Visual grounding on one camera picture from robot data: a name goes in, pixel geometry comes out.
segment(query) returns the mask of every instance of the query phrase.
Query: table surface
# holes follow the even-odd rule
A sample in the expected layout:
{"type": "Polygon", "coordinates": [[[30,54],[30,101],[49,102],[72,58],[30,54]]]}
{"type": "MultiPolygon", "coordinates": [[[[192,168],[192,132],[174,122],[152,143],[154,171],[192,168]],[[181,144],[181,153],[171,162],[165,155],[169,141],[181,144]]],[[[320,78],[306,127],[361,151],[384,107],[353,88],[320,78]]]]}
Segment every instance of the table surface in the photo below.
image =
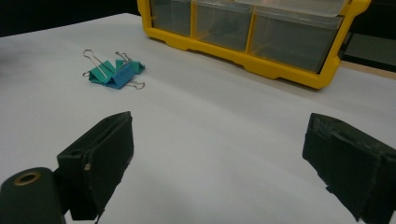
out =
{"type": "Polygon", "coordinates": [[[131,111],[134,159],[101,223],[356,223],[302,158],[309,116],[396,147],[395,96],[396,80],[342,67],[320,91],[259,77],[149,39],[129,14],[3,37],[0,182],[55,170],[56,156],[99,120],[131,111]],[[115,51],[128,53],[147,66],[134,79],[146,88],[90,83],[84,49],[113,63],[115,51]]]}

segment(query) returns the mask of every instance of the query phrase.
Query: dark background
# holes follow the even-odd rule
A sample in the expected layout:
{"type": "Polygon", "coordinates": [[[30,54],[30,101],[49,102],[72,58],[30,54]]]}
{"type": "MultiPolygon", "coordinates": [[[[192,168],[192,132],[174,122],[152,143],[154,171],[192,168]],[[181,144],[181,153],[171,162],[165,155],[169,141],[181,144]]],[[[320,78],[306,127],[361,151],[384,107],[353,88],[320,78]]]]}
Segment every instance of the dark background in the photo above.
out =
{"type": "Polygon", "coordinates": [[[17,35],[121,13],[138,15],[136,0],[0,0],[0,36],[17,35]]]}

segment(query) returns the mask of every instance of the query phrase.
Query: black object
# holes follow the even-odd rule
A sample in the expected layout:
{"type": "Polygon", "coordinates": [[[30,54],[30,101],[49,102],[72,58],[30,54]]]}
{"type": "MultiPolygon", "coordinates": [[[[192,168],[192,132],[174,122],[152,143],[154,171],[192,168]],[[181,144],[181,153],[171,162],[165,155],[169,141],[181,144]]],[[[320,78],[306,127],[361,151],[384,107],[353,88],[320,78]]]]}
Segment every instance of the black object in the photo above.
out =
{"type": "Polygon", "coordinates": [[[357,221],[389,223],[396,207],[395,149],[339,119],[312,114],[303,157],[357,221]]]}
{"type": "Polygon", "coordinates": [[[1,224],[94,220],[105,211],[134,155],[130,112],[101,120],[58,155],[59,168],[34,168],[4,182],[1,224]]]}

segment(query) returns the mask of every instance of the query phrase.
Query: blue binder clip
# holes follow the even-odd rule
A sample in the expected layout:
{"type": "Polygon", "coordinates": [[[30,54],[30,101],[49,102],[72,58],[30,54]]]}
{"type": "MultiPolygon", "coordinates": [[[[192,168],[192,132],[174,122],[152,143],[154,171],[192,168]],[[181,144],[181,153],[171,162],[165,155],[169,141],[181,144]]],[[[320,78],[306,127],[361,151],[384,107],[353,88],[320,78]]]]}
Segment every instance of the blue binder clip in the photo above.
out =
{"type": "Polygon", "coordinates": [[[116,51],[116,54],[119,55],[121,59],[116,60],[116,68],[119,69],[120,67],[129,64],[132,67],[132,70],[136,75],[140,75],[143,70],[145,70],[146,66],[140,62],[133,61],[128,57],[128,55],[124,52],[116,51]]]}
{"type": "Polygon", "coordinates": [[[92,70],[83,74],[84,77],[89,77],[90,82],[102,84],[104,86],[117,90],[121,89],[123,86],[132,86],[135,87],[137,90],[141,90],[146,86],[144,82],[133,82],[131,80],[135,75],[134,67],[129,62],[131,60],[124,60],[123,63],[119,63],[118,66],[114,67],[109,61],[105,61],[104,63],[102,63],[102,61],[100,61],[93,54],[93,51],[91,49],[85,49],[83,51],[83,55],[84,57],[90,59],[91,62],[95,65],[92,70]]]}

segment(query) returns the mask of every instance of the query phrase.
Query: teal binder clip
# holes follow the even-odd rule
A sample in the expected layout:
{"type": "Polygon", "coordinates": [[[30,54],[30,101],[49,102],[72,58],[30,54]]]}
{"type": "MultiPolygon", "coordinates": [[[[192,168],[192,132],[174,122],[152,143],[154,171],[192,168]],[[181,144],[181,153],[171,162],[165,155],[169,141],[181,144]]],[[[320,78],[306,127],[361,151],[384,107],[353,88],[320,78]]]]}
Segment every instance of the teal binder clip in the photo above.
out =
{"type": "MultiPolygon", "coordinates": [[[[144,82],[133,82],[131,80],[136,74],[136,72],[134,71],[134,69],[136,69],[136,65],[139,65],[140,63],[132,63],[132,60],[125,60],[121,56],[124,61],[122,61],[122,63],[117,63],[116,61],[116,67],[114,67],[109,61],[105,61],[104,63],[102,63],[102,61],[100,61],[93,54],[93,50],[91,49],[85,49],[83,51],[83,55],[84,57],[90,59],[91,62],[95,65],[92,70],[83,74],[84,77],[89,77],[89,81],[92,83],[102,84],[104,86],[117,90],[121,89],[123,86],[132,86],[135,87],[137,90],[141,90],[146,86],[144,82]]],[[[138,73],[140,74],[143,70],[144,66],[143,69],[139,68],[138,73]]]]}

